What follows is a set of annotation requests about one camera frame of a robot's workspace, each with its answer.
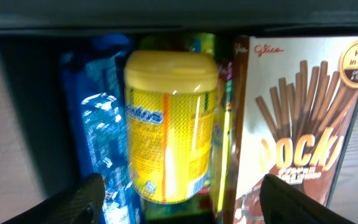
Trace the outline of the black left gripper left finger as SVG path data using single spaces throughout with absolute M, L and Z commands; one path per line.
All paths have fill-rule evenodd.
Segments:
M 73 187 L 2 224 L 98 224 L 104 197 L 102 175 L 92 173 Z

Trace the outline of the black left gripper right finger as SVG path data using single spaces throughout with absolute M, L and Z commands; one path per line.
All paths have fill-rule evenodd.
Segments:
M 259 198 L 266 224 L 354 224 L 272 174 L 264 176 Z

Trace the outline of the brown Pocky box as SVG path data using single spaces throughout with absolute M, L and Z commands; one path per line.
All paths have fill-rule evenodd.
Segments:
M 358 103 L 358 36 L 241 35 L 233 75 L 224 223 L 264 222 L 266 174 L 326 205 Z

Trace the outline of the blue cookie package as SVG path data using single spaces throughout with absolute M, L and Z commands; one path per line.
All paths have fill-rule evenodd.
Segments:
M 129 177 L 123 71 L 133 50 L 124 34 L 81 40 L 60 56 L 60 75 L 80 174 L 101 174 L 101 223 L 144 221 Z

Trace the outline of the dark green flip-lid box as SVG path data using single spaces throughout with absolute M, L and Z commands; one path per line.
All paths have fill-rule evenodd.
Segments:
M 0 0 L 0 223 L 79 181 L 57 62 L 70 38 L 287 27 L 356 33 L 358 0 Z

